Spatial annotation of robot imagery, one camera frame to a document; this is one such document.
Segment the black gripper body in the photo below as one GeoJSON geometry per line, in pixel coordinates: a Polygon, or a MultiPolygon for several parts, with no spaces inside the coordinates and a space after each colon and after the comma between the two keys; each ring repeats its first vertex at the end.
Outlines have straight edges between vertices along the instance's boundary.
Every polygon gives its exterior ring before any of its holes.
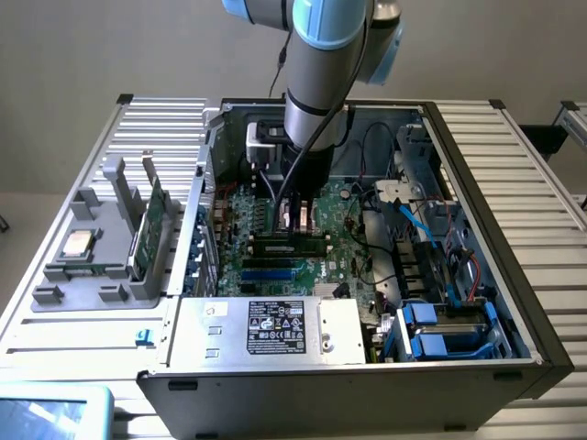
{"type": "Polygon", "coordinates": [[[310,150],[301,160],[290,179],[285,196],[296,193],[300,199],[317,197],[327,183],[334,156],[334,147],[310,150]]]}

